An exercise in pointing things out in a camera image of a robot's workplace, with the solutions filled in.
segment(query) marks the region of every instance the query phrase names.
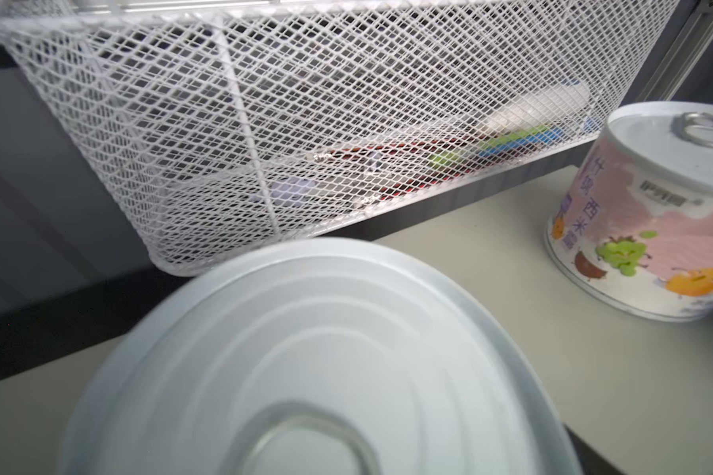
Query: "white mesh basket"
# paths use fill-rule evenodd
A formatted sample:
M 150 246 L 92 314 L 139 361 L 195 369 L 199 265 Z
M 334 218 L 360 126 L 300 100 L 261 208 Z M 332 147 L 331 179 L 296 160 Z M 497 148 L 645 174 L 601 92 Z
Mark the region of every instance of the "white mesh basket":
M 597 136 L 676 0 L 0 2 L 0 41 L 164 271 Z

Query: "white countertop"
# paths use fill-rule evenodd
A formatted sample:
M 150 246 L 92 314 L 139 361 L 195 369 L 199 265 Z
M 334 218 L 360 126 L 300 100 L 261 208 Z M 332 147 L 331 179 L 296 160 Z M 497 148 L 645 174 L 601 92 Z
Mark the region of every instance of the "white countertop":
M 713 475 L 713 316 L 666 324 L 574 286 L 542 244 L 575 167 L 378 240 L 436 267 L 522 348 L 562 420 L 629 475 Z M 0 473 L 51 473 L 74 402 L 118 339 L 0 381 Z

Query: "can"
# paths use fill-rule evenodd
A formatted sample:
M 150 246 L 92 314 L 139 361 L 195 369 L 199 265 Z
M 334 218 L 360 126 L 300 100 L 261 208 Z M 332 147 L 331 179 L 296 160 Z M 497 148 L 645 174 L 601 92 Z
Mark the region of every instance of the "can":
M 624 106 L 589 151 L 545 233 L 561 271 L 634 315 L 713 310 L 713 106 Z
M 392 249 L 321 238 L 225 262 L 154 309 L 85 389 L 59 473 L 581 469 L 465 290 Z

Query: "can label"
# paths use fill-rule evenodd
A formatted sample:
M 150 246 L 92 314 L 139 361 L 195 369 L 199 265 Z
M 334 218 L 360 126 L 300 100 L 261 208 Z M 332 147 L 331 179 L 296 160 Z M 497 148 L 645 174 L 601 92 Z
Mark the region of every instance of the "can label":
M 563 270 L 627 306 L 670 319 L 713 309 L 713 197 L 644 169 L 607 130 L 553 215 L 547 241 Z

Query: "cartoon fruit illustration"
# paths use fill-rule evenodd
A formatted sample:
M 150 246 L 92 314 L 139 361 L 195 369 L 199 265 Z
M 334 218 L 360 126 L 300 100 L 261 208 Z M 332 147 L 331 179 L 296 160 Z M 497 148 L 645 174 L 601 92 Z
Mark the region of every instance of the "cartoon fruit illustration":
M 573 264 L 576 266 L 576 270 L 579 271 L 581 275 L 585 275 L 590 279 L 601 279 L 608 273 L 608 271 L 603 271 L 596 265 L 592 264 L 581 251 L 576 254 L 576 260 L 573 261 Z
M 552 224 L 552 237 L 554 239 L 562 239 L 562 235 L 565 234 L 565 218 L 562 214 L 558 214 L 554 218 L 554 224 Z
M 636 275 L 639 260 L 647 255 L 646 251 L 647 244 L 635 241 L 632 236 L 625 236 L 610 238 L 610 242 L 597 248 L 597 255 L 621 274 L 631 277 Z
M 695 269 L 676 274 L 665 288 L 679 295 L 700 297 L 713 292 L 713 268 Z

